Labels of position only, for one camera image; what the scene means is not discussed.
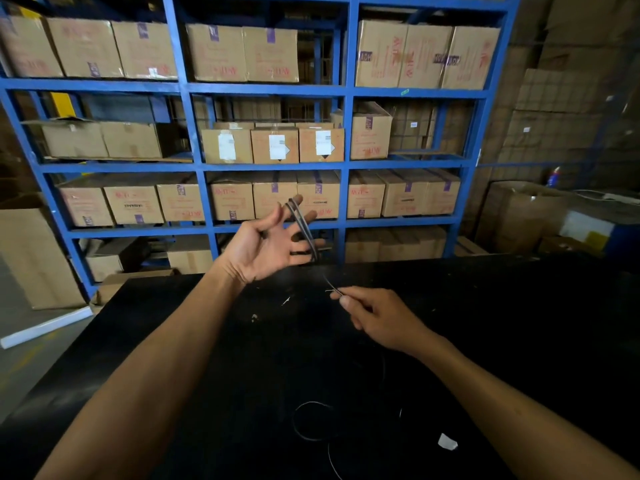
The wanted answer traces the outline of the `person's right hand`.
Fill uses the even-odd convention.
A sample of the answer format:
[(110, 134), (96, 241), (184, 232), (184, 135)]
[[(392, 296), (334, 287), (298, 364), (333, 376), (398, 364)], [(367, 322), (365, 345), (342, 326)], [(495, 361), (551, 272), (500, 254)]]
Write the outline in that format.
[(369, 311), (364, 333), (379, 345), (415, 358), (436, 344), (437, 336), (389, 289), (343, 287), (332, 290), (330, 297), (350, 296)]

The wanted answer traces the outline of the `yellow sign plate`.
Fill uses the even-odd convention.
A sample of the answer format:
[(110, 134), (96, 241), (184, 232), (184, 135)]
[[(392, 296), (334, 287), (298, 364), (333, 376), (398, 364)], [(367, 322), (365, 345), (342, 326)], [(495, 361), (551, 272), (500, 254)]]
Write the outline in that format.
[(52, 91), (50, 96), (59, 118), (75, 118), (77, 116), (73, 99), (68, 93)]

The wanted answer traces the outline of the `blue metal shelf rack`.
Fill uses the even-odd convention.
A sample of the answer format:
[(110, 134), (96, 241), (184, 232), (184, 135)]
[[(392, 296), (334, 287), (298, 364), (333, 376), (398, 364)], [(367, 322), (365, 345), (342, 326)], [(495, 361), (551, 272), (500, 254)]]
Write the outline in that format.
[[(171, 244), (178, 235), (206, 235), (213, 257), (222, 236), (244, 221), (215, 221), (208, 198), (203, 223), (76, 227), (59, 186), (106, 173), (194, 173), (201, 193), (207, 175), (225, 171), (334, 170), (341, 177), (340, 217), (318, 219), (314, 236), (330, 241), (330, 255), (345, 262), (348, 230), (440, 226), (447, 232), (444, 257), (452, 257), (474, 166), (520, 0), (0, 0), (0, 16), (73, 18), (165, 23), (177, 67), (176, 80), (10, 77), (0, 65), (0, 102), (51, 211), (60, 242), (87, 301), (94, 282), (85, 258), (90, 239), (145, 237)], [(473, 26), (500, 29), (484, 88), (420, 89), (355, 86), (358, 24), (363, 20), (404, 25)], [(298, 31), (299, 82), (203, 82), (193, 76), (186, 25), (222, 25)], [(59, 118), (50, 92), (68, 93), (84, 120), (172, 123), (184, 151), (158, 160), (58, 159), (44, 157), (21, 122)], [(379, 104), (393, 117), (387, 159), (350, 160), (354, 102)], [(207, 164), (201, 130), (333, 124), (345, 130), (345, 160), (299, 164)], [(351, 170), (442, 168), (460, 177), (454, 212), (444, 216), (347, 219)]]

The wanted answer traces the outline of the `stack of wrapped brown cartons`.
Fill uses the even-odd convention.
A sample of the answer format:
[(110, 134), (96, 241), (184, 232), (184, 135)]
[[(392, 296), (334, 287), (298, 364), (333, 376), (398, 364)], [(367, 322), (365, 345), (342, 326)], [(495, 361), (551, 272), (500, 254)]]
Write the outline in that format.
[(640, 0), (520, 0), (470, 188), (640, 188)]

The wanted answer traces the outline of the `long white strip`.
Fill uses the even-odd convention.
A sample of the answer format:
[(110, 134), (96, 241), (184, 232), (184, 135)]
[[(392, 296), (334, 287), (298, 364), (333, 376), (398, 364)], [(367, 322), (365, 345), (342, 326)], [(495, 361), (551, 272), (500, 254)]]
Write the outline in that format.
[(37, 339), (43, 335), (59, 330), (76, 322), (92, 318), (93, 310), (90, 306), (79, 308), (73, 312), (60, 315), (46, 322), (17, 331), (0, 339), (0, 347), (9, 349), (25, 342)]

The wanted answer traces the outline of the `tall printed cardboard box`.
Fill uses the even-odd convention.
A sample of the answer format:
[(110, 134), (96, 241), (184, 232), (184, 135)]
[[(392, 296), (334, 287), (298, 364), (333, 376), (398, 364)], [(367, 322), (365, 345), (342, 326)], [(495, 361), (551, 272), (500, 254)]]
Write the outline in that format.
[(350, 160), (387, 159), (393, 117), (375, 102), (355, 101)]

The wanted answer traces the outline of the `row of printed cardboard boxes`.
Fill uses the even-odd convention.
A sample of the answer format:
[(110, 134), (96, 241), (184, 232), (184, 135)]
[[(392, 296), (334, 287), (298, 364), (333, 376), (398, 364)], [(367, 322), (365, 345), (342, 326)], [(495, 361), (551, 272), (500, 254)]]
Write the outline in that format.
[[(201, 193), (194, 173), (94, 174), (59, 186), (76, 227), (203, 223), (208, 198), (215, 221), (266, 217), (297, 194), (301, 210), (340, 217), (341, 177), (334, 170), (225, 171), (207, 175)], [(347, 219), (444, 216), (454, 212), (460, 177), (442, 168), (351, 170)]]
[[(203, 82), (299, 82), (298, 31), (188, 23), (193, 76)], [(355, 86), (484, 88), (500, 29), (358, 24)], [(0, 16), (10, 77), (176, 80), (165, 23)]]

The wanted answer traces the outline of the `white-labelled small cardboard box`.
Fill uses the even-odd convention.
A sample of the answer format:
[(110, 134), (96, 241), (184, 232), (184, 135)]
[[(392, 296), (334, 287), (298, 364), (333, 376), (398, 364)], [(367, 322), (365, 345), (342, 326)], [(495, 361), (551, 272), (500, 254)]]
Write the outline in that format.
[(343, 162), (345, 130), (333, 124), (298, 126), (300, 163)]
[(251, 129), (202, 129), (202, 151), (207, 164), (252, 164)]
[(300, 163), (298, 128), (255, 128), (250, 131), (250, 134), (254, 164)]

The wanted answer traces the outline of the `person's left hand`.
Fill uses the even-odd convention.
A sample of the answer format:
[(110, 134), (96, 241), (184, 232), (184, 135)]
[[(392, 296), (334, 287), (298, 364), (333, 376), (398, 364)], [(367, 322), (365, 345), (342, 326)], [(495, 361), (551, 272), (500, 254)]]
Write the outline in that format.
[(316, 262), (319, 258), (316, 250), (290, 252), (292, 240), (302, 238), (313, 242), (308, 225), (315, 220), (317, 214), (311, 210), (303, 216), (300, 208), (300, 215), (304, 218), (302, 230), (265, 230), (265, 217), (244, 222), (215, 264), (234, 278), (249, 284), (263, 280), (286, 267)]

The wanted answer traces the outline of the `large brown cardboard carton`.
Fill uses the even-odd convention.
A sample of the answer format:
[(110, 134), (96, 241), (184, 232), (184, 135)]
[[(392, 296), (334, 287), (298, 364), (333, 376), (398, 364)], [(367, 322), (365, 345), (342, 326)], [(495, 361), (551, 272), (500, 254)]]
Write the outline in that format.
[(32, 309), (86, 305), (51, 211), (39, 193), (0, 201), (0, 255)]

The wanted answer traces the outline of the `open plain cardboard box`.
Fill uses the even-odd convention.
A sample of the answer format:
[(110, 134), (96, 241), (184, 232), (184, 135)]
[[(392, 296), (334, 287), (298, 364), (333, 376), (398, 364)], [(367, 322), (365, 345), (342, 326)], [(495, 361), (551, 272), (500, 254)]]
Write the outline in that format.
[(79, 118), (21, 122), (36, 140), (44, 157), (58, 159), (109, 158), (100, 123)]
[(99, 123), (112, 159), (158, 160), (184, 151), (179, 127), (172, 123)]

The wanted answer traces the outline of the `person's left forearm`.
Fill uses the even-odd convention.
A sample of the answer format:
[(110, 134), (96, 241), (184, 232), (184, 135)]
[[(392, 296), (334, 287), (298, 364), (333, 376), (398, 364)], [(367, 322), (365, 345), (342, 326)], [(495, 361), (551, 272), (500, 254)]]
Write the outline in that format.
[(140, 480), (162, 455), (209, 361), (244, 265), (217, 258), (77, 414), (34, 480)]

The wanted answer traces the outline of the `large open cardboard box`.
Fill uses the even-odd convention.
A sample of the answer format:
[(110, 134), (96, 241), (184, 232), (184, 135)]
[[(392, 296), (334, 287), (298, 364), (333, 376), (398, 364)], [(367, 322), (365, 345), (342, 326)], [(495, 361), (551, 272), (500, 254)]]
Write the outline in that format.
[(521, 181), (494, 182), (477, 224), (475, 242), (493, 253), (530, 253), (559, 234), (572, 194)]

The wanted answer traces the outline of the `person's right forearm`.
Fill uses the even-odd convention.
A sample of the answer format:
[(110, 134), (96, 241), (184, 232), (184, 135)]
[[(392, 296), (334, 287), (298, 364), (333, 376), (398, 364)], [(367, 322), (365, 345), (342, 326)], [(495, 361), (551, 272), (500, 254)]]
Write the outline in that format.
[(640, 480), (640, 470), (425, 330), (411, 354), (458, 400), (518, 480)]

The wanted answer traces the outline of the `wide plain cardboard box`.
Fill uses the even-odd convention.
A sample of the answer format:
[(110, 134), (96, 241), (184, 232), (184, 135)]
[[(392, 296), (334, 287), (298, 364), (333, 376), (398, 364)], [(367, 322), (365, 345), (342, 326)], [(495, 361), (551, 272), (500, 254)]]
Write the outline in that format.
[(345, 263), (442, 258), (446, 240), (440, 226), (355, 228), (346, 233)]

